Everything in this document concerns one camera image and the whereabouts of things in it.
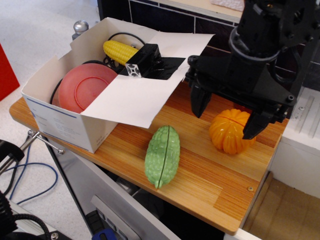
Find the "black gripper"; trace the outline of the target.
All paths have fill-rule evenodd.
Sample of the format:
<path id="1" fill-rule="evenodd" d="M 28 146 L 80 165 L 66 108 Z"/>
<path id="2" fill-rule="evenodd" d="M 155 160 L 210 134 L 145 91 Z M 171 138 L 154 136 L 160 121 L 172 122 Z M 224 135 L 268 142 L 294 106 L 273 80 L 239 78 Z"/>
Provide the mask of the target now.
<path id="1" fill-rule="evenodd" d="M 185 76 L 191 88 L 193 114 L 200 118 L 212 94 L 251 110 L 243 129 L 243 139 L 252 140 L 269 123 L 282 122 L 297 99 L 276 82 L 265 64 L 245 62 L 236 56 L 191 55 Z"/>

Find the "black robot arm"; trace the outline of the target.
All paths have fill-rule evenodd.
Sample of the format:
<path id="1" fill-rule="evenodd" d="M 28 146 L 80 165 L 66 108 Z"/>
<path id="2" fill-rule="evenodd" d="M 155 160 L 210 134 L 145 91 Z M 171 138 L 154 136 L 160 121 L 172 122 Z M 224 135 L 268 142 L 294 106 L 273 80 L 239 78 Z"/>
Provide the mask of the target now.
<path id="1" fill-rule="evenodd" d="M 253 139 L 294 108 L 319 43 L 319 1 L 247 0 L 230 54 L 187 60 L 192 112 L 200 117 L 213 94 L 230 100 L 251 110 L 243 138 Z"/>

